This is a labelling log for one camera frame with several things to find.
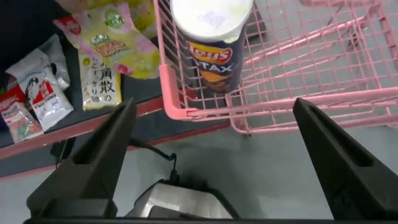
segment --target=pink cart handle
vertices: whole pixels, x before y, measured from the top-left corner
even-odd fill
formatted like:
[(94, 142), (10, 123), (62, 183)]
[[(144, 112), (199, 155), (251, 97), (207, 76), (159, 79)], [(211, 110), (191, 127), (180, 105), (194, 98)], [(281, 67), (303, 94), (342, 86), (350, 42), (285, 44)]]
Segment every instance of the pink cart handle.
[(181, 107), (177, 78), (175, 77), (174, 70), (168, 65), (160, 65), (159, 72), (160, 82), (162, 84), (164, 110), (166, 111), (167, 116), (176, 120), (193, 120), (195, 117), (189, 116), (188, 112), (197, 111), (198, 109), (183, 109)]

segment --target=yellow snack bag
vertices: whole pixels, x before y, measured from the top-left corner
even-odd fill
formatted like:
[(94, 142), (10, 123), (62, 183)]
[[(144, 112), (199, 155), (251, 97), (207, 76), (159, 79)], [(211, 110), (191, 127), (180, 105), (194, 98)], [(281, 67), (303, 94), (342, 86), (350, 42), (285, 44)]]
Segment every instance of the yellow snack bag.
[(83, 110), (117, 106), (122, 102), (121, 75), (96, 57), (79, 52)]
[(100, 58), (133, 78), (159, 76), (158, 48), (132, 23), (126, 2), (79, 12), (54, 21), (84, 54)]
[(147, 38), (156, 37), (156, 18), (152, 0), (56, 0), (70, 13), (102, 7), (111, 3), (127, 2), (131, 19), (137, 30)]

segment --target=wire mesh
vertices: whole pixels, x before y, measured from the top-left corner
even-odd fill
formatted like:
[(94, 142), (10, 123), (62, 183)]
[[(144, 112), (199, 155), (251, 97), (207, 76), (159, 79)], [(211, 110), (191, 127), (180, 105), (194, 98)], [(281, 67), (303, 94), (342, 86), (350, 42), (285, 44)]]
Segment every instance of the wire mesh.
[(398, 123), (396, 1), (256, 1), (241, 83), (227, 95), (203, 84), (169, 0), (155, 5), (162, 62), (175, 71), (181, 109), (196, 108), (187, 111), (192, 121), (229, 118), (240, 133), (293, 130), (302, 97), (345, 127)]

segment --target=chip can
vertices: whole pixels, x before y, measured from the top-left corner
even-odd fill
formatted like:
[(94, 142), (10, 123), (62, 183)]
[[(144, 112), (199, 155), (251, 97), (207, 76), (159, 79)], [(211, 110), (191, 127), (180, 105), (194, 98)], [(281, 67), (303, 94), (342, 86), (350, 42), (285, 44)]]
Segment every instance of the chip can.
[(245, 25), (253, 0), (171, 0), (173, 19), (205, 85), (226, 94), (238, 87)]

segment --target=red packaging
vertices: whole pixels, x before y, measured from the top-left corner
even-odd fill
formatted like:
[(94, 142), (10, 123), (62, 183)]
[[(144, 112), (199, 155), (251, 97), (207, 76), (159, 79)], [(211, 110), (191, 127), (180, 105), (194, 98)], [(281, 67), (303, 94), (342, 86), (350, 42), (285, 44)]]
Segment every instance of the red packaging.
[(25, 97), (19, 85), (0, 97), (0, 112), (15, 143), (43, 134), (42, 127), (24, 106)]

